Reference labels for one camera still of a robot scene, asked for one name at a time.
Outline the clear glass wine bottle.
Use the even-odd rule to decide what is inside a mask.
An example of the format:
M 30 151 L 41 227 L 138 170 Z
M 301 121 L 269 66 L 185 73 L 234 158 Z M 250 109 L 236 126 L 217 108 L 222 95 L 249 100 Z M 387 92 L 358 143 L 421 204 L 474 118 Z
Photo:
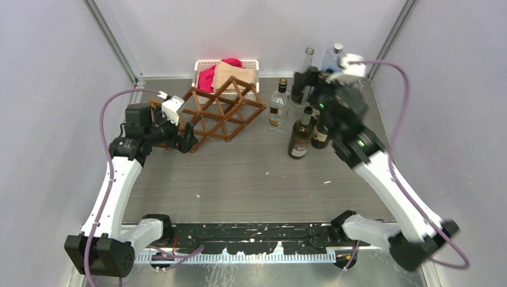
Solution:
M 308 46 L 305 50 L 303 65 L 299 71 L 294 74 L 294 80 L 291 87 L 291 103 L 294 107 L 303 107 L 307 104 L 311 87 L 306 86 L 307 70 L 311 67 L 314 55 L 314 47 Z

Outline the pink red cloth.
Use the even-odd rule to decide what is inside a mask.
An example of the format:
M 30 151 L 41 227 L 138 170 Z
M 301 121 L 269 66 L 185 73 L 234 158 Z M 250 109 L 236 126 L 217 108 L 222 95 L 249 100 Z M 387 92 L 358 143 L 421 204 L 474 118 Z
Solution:
M 231 66 L 235 66 L 237 68 L 242 67 L 241 61 L 236 58 L 222 59 L 221 62 L 227 63 L 227 64 L 229 64 Z M 213 93 L 212 83 L 213 83 L 213 78 L 214 78 L 214 74 L 215 74 L 215 68 L 216 68 L 216 65 L 213 65 L 210 68 L 205 69 L 199 73 L 198 83 L 197 83 L 197 88 L 199 90 L 205 91 L 208 93 Z

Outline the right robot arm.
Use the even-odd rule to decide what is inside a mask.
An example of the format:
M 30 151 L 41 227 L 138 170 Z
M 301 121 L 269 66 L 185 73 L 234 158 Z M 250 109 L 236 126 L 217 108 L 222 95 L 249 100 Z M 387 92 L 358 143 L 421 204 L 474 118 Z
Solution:
M 341 246 L 354 240 L 381 248 L 404 270 L 415 271 L 459 227 L 429 209 L 404 180 L 382 141 L 364 122 L 368 105 L 361 91 L 341 83 L 340 77 L 311 66 L 294 73 L 291 92 L 299 94 L 307 87 L 313 88 L 309 102 L 318 107 L 334 152 L 370 185 L 395 222 L 383 223 L 348 210 L 331 222 L 332 238 Z

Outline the blue square glass bottle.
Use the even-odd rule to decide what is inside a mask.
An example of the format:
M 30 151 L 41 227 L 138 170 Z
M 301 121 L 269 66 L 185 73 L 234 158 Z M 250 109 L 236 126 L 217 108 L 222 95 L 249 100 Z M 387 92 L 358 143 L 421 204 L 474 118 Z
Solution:
M 341 68 L 340 57 L 343 55 L 344 45 L 341 43 L 335 43 L 332 48 L 325 52 L 323 61 L 320 67 L 321 72 L 335 73 L 340 72 Z

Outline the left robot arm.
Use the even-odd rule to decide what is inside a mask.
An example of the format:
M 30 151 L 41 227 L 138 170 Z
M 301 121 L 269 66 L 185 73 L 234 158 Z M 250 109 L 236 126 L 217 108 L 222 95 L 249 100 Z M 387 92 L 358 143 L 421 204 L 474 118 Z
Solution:
M 106 149 L 106 173 L 89 218 L 77 235 L 66 238 L 64 249 L 83 275 L 125 278 L 136 255 L 152 243 L 169 246 L 175 237 L 168 215 L 147 214 L 131 230 L 121 226 L 130 193 L 155 144 L 187 153 L 197 144 L 193 124 L 179 131 L 180 98 L 153 107 L 129 105 L 120 135 Z

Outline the beige cloth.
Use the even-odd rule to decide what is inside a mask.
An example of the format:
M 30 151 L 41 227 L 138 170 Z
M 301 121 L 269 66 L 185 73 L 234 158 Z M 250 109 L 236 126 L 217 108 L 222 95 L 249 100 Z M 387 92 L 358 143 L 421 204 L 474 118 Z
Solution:
M 218 91 L 222 85 L 228 81 L 230 77 L 249 84 L 256 83 L 255 65 L 250 65 L 237 59 L 224 59 L 215 65 L 214 75 L 212 78 L 212 91 Z

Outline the dark green bottle white label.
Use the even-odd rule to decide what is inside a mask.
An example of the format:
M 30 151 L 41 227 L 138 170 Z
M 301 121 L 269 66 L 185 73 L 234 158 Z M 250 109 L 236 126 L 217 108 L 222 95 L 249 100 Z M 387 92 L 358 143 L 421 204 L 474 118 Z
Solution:
M 313 105 L 310 105 L 310 107 L 312 108 L 312 114 L 311 114 L 311 118 L 310 118 L 310 125 L 312 127 L 314 127 L 319 119 L 319 116 L 320 116 L 320 105 L 319 104 L 313 104 Z

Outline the green bottle silver capsule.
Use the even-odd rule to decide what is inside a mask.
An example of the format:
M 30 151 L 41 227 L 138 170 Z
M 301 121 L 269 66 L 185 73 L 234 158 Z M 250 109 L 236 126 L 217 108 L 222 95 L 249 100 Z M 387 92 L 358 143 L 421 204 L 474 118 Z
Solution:
M 303 115 L 294 122 L 288 145 L 288 155 L 293 159 L 301 159 L 307 154 L 313 134 L 313 126 L 310 123 L 313 108 L 306 106 Z

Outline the small clear bottle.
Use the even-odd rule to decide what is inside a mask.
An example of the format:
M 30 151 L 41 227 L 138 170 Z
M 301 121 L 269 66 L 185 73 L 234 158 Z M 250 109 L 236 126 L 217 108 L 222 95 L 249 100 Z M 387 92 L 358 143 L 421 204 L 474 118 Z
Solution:
M 362 90 L 365 85 L 366 80 L 364 78 L 357 80 L 352 87 L 358 90 Z

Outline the brown wooden wine rack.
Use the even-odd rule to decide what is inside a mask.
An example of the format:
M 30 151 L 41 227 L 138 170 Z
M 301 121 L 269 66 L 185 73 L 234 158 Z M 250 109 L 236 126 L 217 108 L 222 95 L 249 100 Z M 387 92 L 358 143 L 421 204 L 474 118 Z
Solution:
M 183 96 L 185 107 L 179 115 L 181 134 L 193 128 L 197 143 L 190 148 L 195 153 L 209 139 L 225 142 L 234 139 L 265 109 L 254 83 L 230 76 L 216 93 L 191 87 Z

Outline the white plastic basket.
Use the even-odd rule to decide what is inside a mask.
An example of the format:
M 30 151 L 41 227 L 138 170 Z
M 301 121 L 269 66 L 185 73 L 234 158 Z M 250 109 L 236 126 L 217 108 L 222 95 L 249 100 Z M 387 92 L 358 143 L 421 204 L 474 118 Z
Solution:
M 200 82 L 200 74 L 202 71 L 205 71 L 216 63 L 220 62 L 220 60 L 198 60 L 194 65 L 194 78 L 192 81 L 192 86 L 197 87 Z M 240 60 L 242 67 L 246 69 L 251 69 L 254 71 L 255 76 L 255 88 L 256 92 L 259 92 L 259 62 L 254 59 L 241 59 Z M 232 90 L 226 90 L 221 94 L 221 97 L 224 99 L 234 100 L 237 97 L 237 94 Z

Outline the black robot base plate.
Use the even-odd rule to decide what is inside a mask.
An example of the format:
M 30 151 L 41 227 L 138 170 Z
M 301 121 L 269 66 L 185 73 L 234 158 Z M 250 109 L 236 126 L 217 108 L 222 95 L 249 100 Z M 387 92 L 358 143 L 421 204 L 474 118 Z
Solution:
M 178 223 L 171 239 L 150 246 L 189 254 L 204 246 L 203 254 L 272 254 L 278 245 L 285 255 L 324 254 L 328 248 L 352 247 L 330 223 Z

